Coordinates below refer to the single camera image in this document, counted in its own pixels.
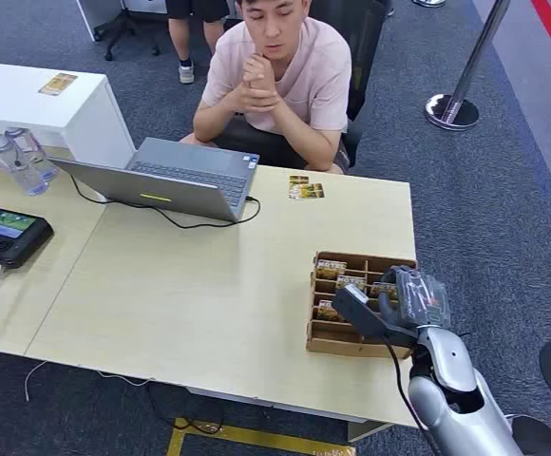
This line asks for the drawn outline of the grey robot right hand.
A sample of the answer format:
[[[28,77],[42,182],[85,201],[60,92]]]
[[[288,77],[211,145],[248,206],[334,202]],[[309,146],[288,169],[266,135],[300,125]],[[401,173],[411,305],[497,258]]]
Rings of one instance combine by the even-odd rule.
[[[445,286],[432,275],[406,265],[392,266],[374,287],[379,312],[386,322],[405,329],[435,325],[450,327]]]

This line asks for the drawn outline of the person's left hand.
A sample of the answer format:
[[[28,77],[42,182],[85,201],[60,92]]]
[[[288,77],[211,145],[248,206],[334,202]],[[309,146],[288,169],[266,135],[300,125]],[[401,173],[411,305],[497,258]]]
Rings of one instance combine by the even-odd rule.
[[[259,54],[251,54],[243,64],[242,81],[253,89],[276,92],[271,62]]]

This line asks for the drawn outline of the person's right hand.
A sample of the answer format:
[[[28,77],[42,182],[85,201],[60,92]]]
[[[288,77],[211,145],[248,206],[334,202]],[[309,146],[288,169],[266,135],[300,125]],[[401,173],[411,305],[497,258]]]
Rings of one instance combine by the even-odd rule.
[[[276,107],[281,98],[277,92],[252,88],[242,82],[232,92],[233,109],[239,113],[268,113]]]

